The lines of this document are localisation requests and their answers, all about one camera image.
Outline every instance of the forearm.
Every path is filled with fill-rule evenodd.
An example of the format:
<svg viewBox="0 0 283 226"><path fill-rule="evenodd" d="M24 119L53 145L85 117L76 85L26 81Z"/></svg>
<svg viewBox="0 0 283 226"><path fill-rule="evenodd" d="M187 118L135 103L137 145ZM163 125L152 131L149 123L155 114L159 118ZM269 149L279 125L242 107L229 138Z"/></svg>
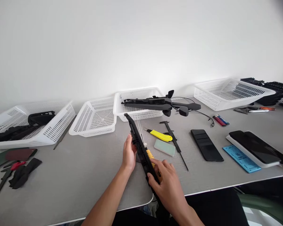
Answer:
<svg viewBox="0 0 283 226"><path fill-rule="evenodd" d="M183 211L173 217L180 226L204 226L196 211L188 204Z"/></svg>
<svg viewBox="0 0 283 226"><path fill-rule="evenodd" d="M82 226L111 226L130 177L130 170L121 166L112 182L96 202Z"/></svg>

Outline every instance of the black cloth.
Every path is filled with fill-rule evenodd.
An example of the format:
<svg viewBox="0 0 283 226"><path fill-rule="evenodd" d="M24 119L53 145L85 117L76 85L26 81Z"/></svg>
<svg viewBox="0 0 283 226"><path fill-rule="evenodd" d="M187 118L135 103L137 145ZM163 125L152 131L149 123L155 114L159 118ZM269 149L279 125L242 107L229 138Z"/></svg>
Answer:
<svg viewBox="0 0 283 226"><path fill-rule="evenodd" d="M205 226L248 226L240 199L233 188L187 196L186 200ZM134 208L117 212L112 225L157 226L158 221ZM171 218L169 225L178 223Z"/></svg>
<svg viewBox="0 0 283 226"><path fill-rule="evenodd" d="M10 187L13 189L18 189L22 187L25 182L28 180L29 174L35 170L40 164L42 163L41 160L33 158L27 166L20 166L14 173L14 177L9 180Z"/></svg>

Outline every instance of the white wall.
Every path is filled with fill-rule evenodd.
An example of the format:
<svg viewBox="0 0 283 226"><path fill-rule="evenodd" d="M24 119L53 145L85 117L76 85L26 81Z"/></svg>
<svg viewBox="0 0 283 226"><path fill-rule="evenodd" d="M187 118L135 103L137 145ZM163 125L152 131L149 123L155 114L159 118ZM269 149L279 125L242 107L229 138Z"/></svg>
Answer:
<svg viewBox="0 0 283 226"><path fill-rule="evenodd" d="M283 0L0 0L0 113L228 76L283 82Z"/></svg>

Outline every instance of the blue ruler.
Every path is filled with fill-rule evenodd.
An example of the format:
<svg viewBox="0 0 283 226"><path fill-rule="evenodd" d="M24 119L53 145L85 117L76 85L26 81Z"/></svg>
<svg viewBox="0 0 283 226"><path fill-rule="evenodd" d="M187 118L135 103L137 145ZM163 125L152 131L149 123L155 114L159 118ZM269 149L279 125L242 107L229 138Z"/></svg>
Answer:
<svg viewBox="0 0 283 226"><path fill-rule="evenodd" d="M236 146L231 145L224 147L223 150L225 150L246 172L253 173L261 169L261 167L248 158Z"/></svg>

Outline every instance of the plastic storage basket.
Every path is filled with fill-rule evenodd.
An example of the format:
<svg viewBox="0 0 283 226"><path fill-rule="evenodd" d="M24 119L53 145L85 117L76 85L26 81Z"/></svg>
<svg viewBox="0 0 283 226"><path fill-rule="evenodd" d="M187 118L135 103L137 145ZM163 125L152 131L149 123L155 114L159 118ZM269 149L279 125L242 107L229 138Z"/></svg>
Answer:
<svg viewBox="0 0 283 226"><path fill-rule="evenodd" d="M55 111L56 116L46 126L41 126L22 140L0 142L0 149L55 144L75 116L71 101L17 105L0 114L0 132L12 126L28 125L27 119L30 114L44 111Z"/></svg>
<svg viewBox="0 0 283 226"><path fill-rule="evenodd" d="M113 114L113 103L113 97L84 103L69 129L69 134L91 137L114 132L116 115Z"/></svg>
<svg viewBox="0 0 283 226"><path fill-rule="evenodd" d="M114 96L113 114L120 117L122 121L128 121L124 113L128 113L133 120L154 118L163 115L162 111L147 110L134 107L125 107L121 104L125 99L146 99L152 96L165 96L157 87L136 89L124 92L118 92Z"/></svg>
<svg viewBox="0 0 283 226"><path fill-rule="evenodd" d="M194 84L194 97L214 111L250 104L275 91L236 79L223 78Z"/></svg>

